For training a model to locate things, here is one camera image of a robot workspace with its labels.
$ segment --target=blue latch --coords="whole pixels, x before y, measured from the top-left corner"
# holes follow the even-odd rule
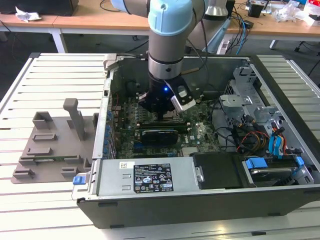
[[[252,157],[245,161],[248,169],[262,169],[267,168],[268,165],[263,157]]]
[[[299,167],[301,167],[301,166],[303,166],[305,164],[305,161],[300,156],[297,156],[295,161],[299,165]]]
[[[73,185],[85,185],[86,176],[75,176],[72,181]]]

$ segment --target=cable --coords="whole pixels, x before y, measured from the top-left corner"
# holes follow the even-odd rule
[[[16,41],[16,36],[14,35],[14,36],[13,36],[12,46],[11,46],[11,55],[12,55],[12,58],[13,58],[15,61],[17,61],[18,63],[24,64],[23,62],[19,61],[19,60],[15,57],[15,54],[14,54],[15,41]]]
[[[10,32],[10,33],[13,33],[5,24],[3,21],[0,20],[0,23]],[[25,46],[26,48],[28,48],[28,46],[23,42],[21,41],[18,37],[17,37],[17,34],[16,33],[13,33],[14,36],[16,37],[16,39],[23,45]]]
[[[310,44],[310,43],[307,43],[306,41],[303,41],[304,44],[307,44],[307,45],[310,45],[312,47],[320,47],[318,44]]]
[[[220,132],[218,132],[219,129],[227,129],[227,128],[229,128],[229,127],[223,127],[223,126],[222,126],[222,127],[218,127],[218,128],[215,130],[215,132],[216,132],[216,134],[218,134],[220,137],[222,137],[222,138],[225,139],[226,141],[232,143],[233,145],[236,145],[236,143],[235,143],[234,141],[230,140],[229,138],[227,138],[226,136],[223,136]]]
[[[240,21],[240,19],[242,19],[242,17],[241,17],[241,15],[237,12],[236,7],[234,6],[233,8],[234,8],[234,12],[233,12],[233,13],[236,15],[236,17],[235,17],[235,16],[231,16],[231,18],[237,20],[237,22],[238,22],[238,24],[239,24],[239,30],[238,30],[238,33],[237,33],[237,35],[235,36],[235,38],[232,40],[230,46],[229,46],[228,49],[226,50],[226,53],[227,53],[228,51],[232,51],[233,47],[235,47],[235,46],[237,46],[237,45],[239,44],[239,41],[240,41],[240,40],[238,39],[238,36],[239,36],[239,34],[242,32],[242,28],[241,28],[242,22]]]
[[[242,46],[243,46],[243,44],[244,44],[244,39],[245,39],[245,32],[246,32],[245,22],[244,22],[244,20],[243,20],[242,18],[241,18],[240,20],[241,20],[241,22],[242,22],[242,32],[243,32],[243,34],[242,34],[242,39],[241,39],[240,46],[239,46],[238,50],[236,51],[236,55],[238,55],[238,53],[239,53],[239,52],[241,51],[241,49],[242,49]]]
[[[102,8],[103,10],[106,10],[108,12],[121,12],[120,10],[112,10],[112,9],[107,9],[107,8],[104,8],[102,5],[105,3],[106,0],[102,0],[100,2],[100,8]]]
[[[207,61],[208,61],[208,42],[207,42],[207,34],[206,34],[205,24],[204,24],[203,20],[201,20],[200,23],[201,23],[201,27],[202,27],[204,44],[205,44],[205,59],[204,59],[204,63],[199,68],[199,70],[202,69],[203,67],[206,67],[207,66]]]
[[[309,50],[312,51],[312,52],[317,52],[316,50],[312,50],[311,48],[307,47],[307,46],[305,45],[305,42],[302,42],[302,45],[303,45],[306,49],[309,49]]]
[[[316,66],[320,63],[320,60],[316,62],[316,64],[313,66],[313,68],[310,70],[308,76],[311,75],[311,73],[315,70]]]
[[[183,71],[181,73],[181,75],[186,75],[186,74],[190,74],[190,73],[194,73],[194,72],[197,72],[201,69],[202,66],[204,66],[204,69],[206,71],[206,85],[209,85],[211,86],[216,92],[220,93],[220,91],[211,83],[209,83],[209,78],[210,78],[210,74],[209,74],[209,70],[208,70],[208,66],[207,66],[207,63],[205,62],[206,60],[203,60],[203,58],[200,56],[200,54],[198,53],[195,45],[190,41],[189,38],[186,39],[187,42],[191,45],[192,49],[195,51],[195,54],[198,56],[198,58],[200,59],[200,61],[202,62],[202,65],[200,67],[196,67],[194,69],[190,69],[190,70],[187,70],[187,71]]]
[[[125,53],[127,54],[127,53],[130,53],[130,52],[133,52],[134,50],[137,50],[138,48],[141,48],[143,45],[145,45],[148,42],[149,42],[149,39],[147,41],[145,41],[144,43],[140,44],[139,46],[136,46],[136,47],[130,49],[129,51],[126,51]]]

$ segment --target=white metal table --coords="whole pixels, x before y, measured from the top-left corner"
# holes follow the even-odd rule
[[[12,184],[10,178],[31,134],[36,111],[67,116],[64,99],[78,98],[82,115],[99,112],[103,59],[103,54],[55,53],[29,58],[2,100],[0,239],[319,239],[320,201],[286,216],[97,229],[71,199],[72,182]],[[277,204],[281,199],[270,201]]]

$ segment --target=warning label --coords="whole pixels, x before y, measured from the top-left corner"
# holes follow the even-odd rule
[[[134,188],[137,194],[170,192],[174,190],[169,163],[134,165]]]

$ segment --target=silver metal chassis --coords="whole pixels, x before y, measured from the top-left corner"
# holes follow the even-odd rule
[[[266,87],[266,84],[264,82],[264,80],[262,79],[261,75],[259,74],[259,72],[257,71],[257,69],[255,68],[254,64],[250,64],[250,67],[254,70],[254,72],[257,74],[257,76],[259,77],[261,83],[263,86]],[[104,85],[104,90],[110,90],[110,82],[109,80],[112,79],[113,73],[116,69],[112,69],[110,71],[110,77],[107,79],[105,85]],[[269,95],[272,97],[273,93],[270,89],[268,89],[267,87],[265,88],[266,91],[269,93]],[[108,107],[108,97],[104,96],[102,97],[102,102],[101,102],[101,108],[100,108],[100,114],[99,115],[99,121],[98,121],[98,128],[97,128],[97,134],[96,134],[96,141],[100,141],[103,140],[104,137],[104,128],[106,125],[106,120],[104,118],[105,113],[106,113],[106,109]],[[312,162],[313,164],[316,165],[316,167],[319,169],[319,163],[318,161],[315,159],[315,157],[313,156],[313,154],[311,153],[311,151],[308,149],[308,147],[306,146],[306,144],[304,143],[304,140],[301,138],[301,136],[298,134],[298,131],[295,129],[295,126],[293,126],[293,124],[290,122],[290,120],[288,119],[288,117],[284,114],[284,111],[282,109],[282,107],[278,104],[277,105],[279,111],[282,113],[283,117],[285,118],[285,120],[287,121],[288,125],[290,126],[290,128],[292,129],[292,131],[294,132],[294,134],[296,134],[296,137],[298,138],[300,144],[303,146],[303,149],[305,150],[305,153],[307,156],[309,156],[308,161]],[[189,190],[187,189],[183,189],[182,188],[177,188],[177,190],[175,189],[174,191],[171,192],[158,192],[158,193],[142,193],[142,194],[136,194],[135,192],[133,192],[133,188],[131,188],[131,190],[129,191],[124,191],[122,193],[117,193],[117,194],[99,194],[100,192],[104,192],[105,191],[101,191],[100,188],[103,188],[106,183],[108,181],[112,181],[112,179],[108,178],[104,178],[102,176],[102,174],[112,174],[112,172],[118,173],[119,171],[119,163],[120,162],[136,162],[136,164],[138,165],[142,165],[142,164],[148,164],[148,163],[169,163],[171,162],[174,158],[161,158],[161,159],[100,159],[100,156],[102,156],[102,148],[101,148],[101,143],[96,142],[96,144],[94,145],[94,151],[93,151],[93,159],[96,159],[93,161],[92,163],[92,169],[91,169],[91,175],[90,175],[90,180],[88,181],[88,184],[86,186],[75,186],[74,190],[73,190],[73,199],[78,198],[81,199],[81,203],[84,202],[91,202],[91,201],[112,201],[112,200],[116,200],[116,201],[120,201],[120,200],[134,200],[134,199],[152,199],[152,198],[158,198],[158,197],[185,197],[185,196],[212,196],[212,195],[225,195],[225,194],[240,194],[240,193],[265,193],[266,191],[270,194],[272,194],[272,192],[277,192],[277,191],[297,191],[297,190],[302,190],[302,191],[309,191],[310,189],[319,189],[320,188],[320,184],[313,184],[312,186],[310,185],[293,185],[293,186],[278,186],[278,187],[259,187],[259,188],[240,188],[240,189],[213,189],[213,190],[205,190],[205,191],[201,191],[199,190],[199,188],[197,188],[197,177],[196,177],[196,173],[194,171],[194,165],[192,162],[192,158],[190,157],[189,159],[184,158],[184,162],[181,162],[180,168],[184,168],[186,171],[192,171],[194,173],[194,187],[190,187]],[[106,168],[106,166],[104,167],[104,162],[108,163],[108,165],[111,167],[112,169],[109,168],[109,172],[106,173],[105,170],[108,169]],[[133,169],[126,169],[126,174],[131,174],[133,176]],[[121,187],[123,181],[123,179],[118,178],[118,179],[113,179],[114,182],[109,182],[110,184],[115,184],[116,186],[118,186],[119,188]]]

